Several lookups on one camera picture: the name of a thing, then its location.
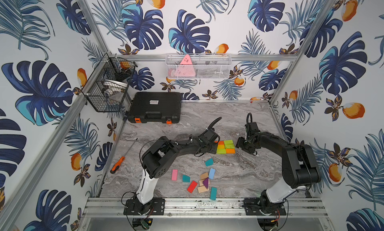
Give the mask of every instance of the blue block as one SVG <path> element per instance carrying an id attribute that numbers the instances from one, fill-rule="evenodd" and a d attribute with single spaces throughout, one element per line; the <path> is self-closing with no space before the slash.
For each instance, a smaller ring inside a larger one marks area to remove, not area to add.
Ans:
<path id="1" fill-rule="evenodd" d="M 189 176 L 183 175 L 183 183 L 189 183 L 191 178 Z"/>
<path id="2" fill-rule="evenodd" d="M 211 166 L 214 164 L 214 160 L 213 159 L 209 159 L 205 162 L 205 166 Z"/>
<path id="3" fill-rule="evenodd" d="M 217 196 L 217 188 L 212 187 L 212 188 L 211 188 L 211 197 L 210 197 L 210 200 L 216 200 L 216 196 Z"/>
<path id="4" fill-rule="evenodd" d="M 216 170 L 212 168 L 209 170 L 209 175 L 208 175 L 209 179 L 214 179 L 215 171 Z"/>

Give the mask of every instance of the wire basket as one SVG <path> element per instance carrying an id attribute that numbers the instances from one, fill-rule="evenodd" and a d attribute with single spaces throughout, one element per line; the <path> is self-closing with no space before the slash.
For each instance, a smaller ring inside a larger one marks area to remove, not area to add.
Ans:
<path id="1" fill-rule="evenodd" d="M 189 54 L 192 65 L 180 65 L 187 54 L 167 54 L 168 78 L 173 80 L 225 80 L 232 59 L 229 54 Z"/>
<path id="2" fill-rule="evenodd" d="M 137 67 L 135 62 L 121 57 L 109 57 L 96 82 L 85 94 L 97 112 L 120 112 Z"/>

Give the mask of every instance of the black wire basket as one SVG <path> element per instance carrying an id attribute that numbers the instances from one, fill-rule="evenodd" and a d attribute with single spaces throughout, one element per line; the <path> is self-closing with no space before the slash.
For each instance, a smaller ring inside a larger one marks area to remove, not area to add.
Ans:
<path id="1" fill-rule="evenodd" d="M 109 57 L 96 82 L 85 97 L 97 112 L 120 112 L 136 63 L 121 57 Z"/>

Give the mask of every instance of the white wire basket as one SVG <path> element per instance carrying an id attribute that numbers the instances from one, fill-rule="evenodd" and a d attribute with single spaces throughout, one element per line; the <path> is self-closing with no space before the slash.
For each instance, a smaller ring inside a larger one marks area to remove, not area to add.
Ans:
<path id="1" fill-rule="evenodd" d="M 229 54 L 189 54 L 192 65 L 180 65 L 187 54 L 166 54 L 168 79 L 225 80 L 232 65 Z"/>

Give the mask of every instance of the gray marble surface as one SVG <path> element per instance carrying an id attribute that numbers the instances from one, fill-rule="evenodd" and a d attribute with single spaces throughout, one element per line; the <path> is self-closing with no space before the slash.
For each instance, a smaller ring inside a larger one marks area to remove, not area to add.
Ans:
<path id="1" fill-rule="evenodd" d="M 261 131 L 278 134 L 277 128 L 267 103 L 182 103 L 181 118 L 177 124 L 151 122 L 133 124 L 127 122 L 121 140 L 113 157 L 112 165 L 138 138 L 126 156 L 119 171 L 115 174 L 107 172 L 100 197 L 121 197 L 127 191 L 138 189 L 142 168 L 139 160 L 140 148 L 149 140 L 167 136 L 173 140 L 183 140 L 190 134 L 199 135 L 217 117 L 223 119 L 215 124 L 216 133 L 221 140 L 233 139 L 236 143 L 239 136 L 245 136 L 245 119 L 251 112 L 253 120 Z M 191 181 L 199 182 L 200 174 L 216 170 L 210 187 L 217 188 L 217 197 L 257 197 L 261 191 L 272 186 L 281 178 L 281 158 L 275 153 L 261 148 L 257 156 L 252 156 L 240 149 L 235 154 L 204 154 L 195 157 L 192 154 L 177 157 L 169 171 L 162 176 L 156 186 L 155 197 L 209 197 L 210 191 L 192 194 L 187 191 L 190 183 L 182 182 L 182 175 L 191 177 Z M 206 167 L 205 161 L 213 158 L 214 164 Z M 177 181 L 171 180 L 172 169 L 178 170 Z"/>

